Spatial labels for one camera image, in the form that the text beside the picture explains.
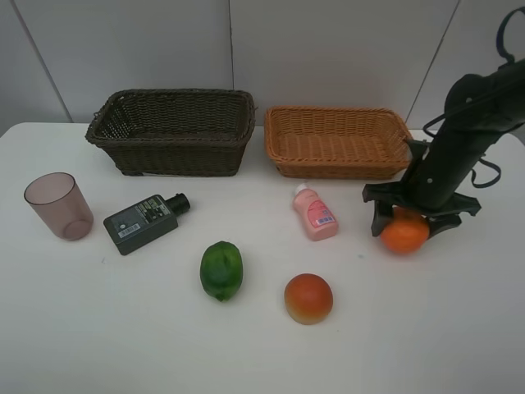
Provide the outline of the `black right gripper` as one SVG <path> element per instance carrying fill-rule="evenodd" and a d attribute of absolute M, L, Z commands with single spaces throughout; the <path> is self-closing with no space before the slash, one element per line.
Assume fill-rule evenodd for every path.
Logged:
<path fill-rule="evenodd" d="M 393 205 L 430 216 L 426 217 L 429 238 L 459 227 L 462 221 L 458 213 L 474 216 L 480 211 L 477 199 L 456 192 L 479 160 L 479 151 L 420 140 L 406 143 L 412 160 L 402 178 L 364 186 L 363 200 L 375 201 L 373 236 L 379 236 L 393 220 Z"/>

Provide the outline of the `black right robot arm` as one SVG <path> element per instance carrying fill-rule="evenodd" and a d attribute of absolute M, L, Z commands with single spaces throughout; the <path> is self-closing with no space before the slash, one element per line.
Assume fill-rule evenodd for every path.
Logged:
<path fill-rule="evenodd" d="M 506 64 L 489 76 L 465 75 L 435 119 L 440 129 L 431 141 L 407 140 L 411 162 L 399 181 L 367 184 L 363 200 L 374 203 L 371 225 L 379 236 L 399 206 L 422 215 L 429 235 L 456 228 L 460 214 L 476 215 L 478 200 L 458 193 L 466 177 L 474 179 L 474 166 L 502 135 L 524 123 L 524 63 Z"/>

